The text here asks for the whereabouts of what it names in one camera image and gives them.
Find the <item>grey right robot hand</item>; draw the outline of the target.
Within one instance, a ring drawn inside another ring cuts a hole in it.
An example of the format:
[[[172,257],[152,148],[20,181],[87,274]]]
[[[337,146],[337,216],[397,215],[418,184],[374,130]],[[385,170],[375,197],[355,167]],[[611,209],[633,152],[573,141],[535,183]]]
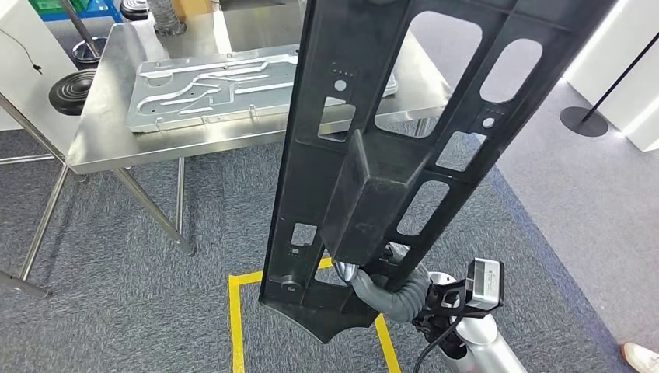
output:
[[[359,299],[394,321],[411,322],[424,306],[430,282],[423,264],[416,267],[394,292],[380,288],[356,264],[336,260],[332,260],[332,264],[339,278],[352,286]]]

